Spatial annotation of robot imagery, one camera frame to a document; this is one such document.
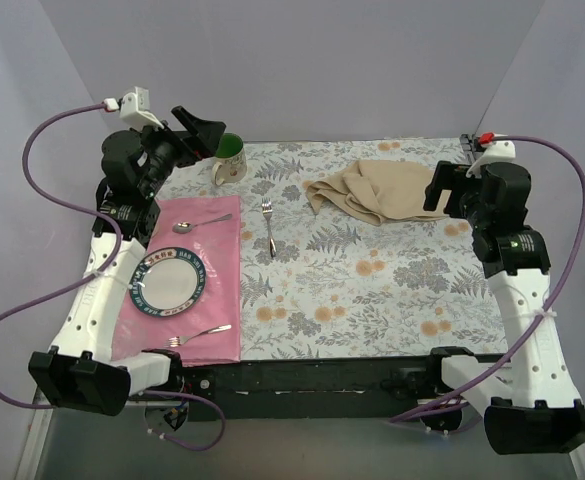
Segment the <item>beige cloth napkin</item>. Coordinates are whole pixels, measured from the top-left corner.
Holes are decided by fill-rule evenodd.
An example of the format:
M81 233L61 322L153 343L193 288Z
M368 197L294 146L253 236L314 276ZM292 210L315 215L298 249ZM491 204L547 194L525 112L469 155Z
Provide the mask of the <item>beige cloth napkin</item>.
M433 171L414 162L357 160L345 169L308 185L314 213L328 201L349 216L380 226L389 221L434 221L445 216L449 195L433 211L423 208Z

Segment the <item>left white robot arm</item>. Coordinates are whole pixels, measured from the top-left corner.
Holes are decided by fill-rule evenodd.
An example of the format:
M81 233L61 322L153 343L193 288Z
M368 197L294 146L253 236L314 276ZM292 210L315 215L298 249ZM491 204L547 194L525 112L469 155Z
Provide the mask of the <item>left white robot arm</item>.
M146 349L115 361L112 340L120 310L142 264L160 208L156 195L176 168L211 158L226 130L181 106L166 122L141 122L109 135L101 145L104 178L96 192L95 222L84 276L61 330L45 352L32 354L28 371L55 407L119 414L131 396L152 389L165 400L185 386L178 353Z

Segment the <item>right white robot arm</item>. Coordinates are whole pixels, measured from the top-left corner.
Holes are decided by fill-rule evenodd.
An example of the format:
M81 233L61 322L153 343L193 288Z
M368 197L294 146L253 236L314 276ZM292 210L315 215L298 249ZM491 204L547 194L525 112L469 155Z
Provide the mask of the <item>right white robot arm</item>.
M510 383L470 354L453 353L424 373L436 397L463 397L484 419L492 449L501 455L570 453L585 443L585 406L562 353L554 313L546 302L550 261L542 235L525 223L529 172L496 162L472 176L468 167L440 162L425 190L424 207L437 208L472 229L473 251L482 263L506 334L503 365Z

